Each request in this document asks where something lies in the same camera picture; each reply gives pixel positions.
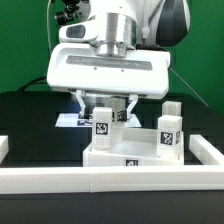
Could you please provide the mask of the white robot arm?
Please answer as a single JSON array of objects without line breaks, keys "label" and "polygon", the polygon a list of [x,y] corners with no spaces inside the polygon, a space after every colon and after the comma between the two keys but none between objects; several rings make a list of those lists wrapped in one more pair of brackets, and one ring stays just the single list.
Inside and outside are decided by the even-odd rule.
[{"label": "white robot arm", "polygon": [[70,92],[86,115],[87,95],[127,96],[128,119],[140,98],[161,99],[169,89],[171,55],[190,28],[187,0],[78,0],[59,15],[47,83]]}]

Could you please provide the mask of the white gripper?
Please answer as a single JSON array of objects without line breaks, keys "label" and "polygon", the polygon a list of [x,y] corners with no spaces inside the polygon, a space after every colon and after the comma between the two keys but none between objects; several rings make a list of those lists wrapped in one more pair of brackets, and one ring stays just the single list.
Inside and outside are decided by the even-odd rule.
[{"label": "white gripper", "polygon": [[61,43],[51,55],[47,83],[55,91],[75,92],[81,118],[89,119],[84,98],[89,94],[129,95],[129,105],[117,113],[126,122],[140,98],[161,99],[169,89],[170,53],[128,50],[125,58],[96,56],[88,44]]}]

